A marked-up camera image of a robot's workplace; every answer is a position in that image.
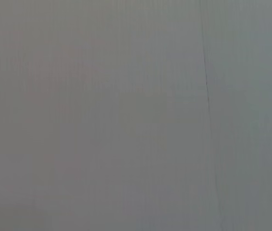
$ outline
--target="wall surface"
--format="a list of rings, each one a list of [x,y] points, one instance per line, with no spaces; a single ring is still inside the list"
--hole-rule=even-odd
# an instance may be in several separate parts
[[[272,1],[201,0],[225,231],[272,230]]]

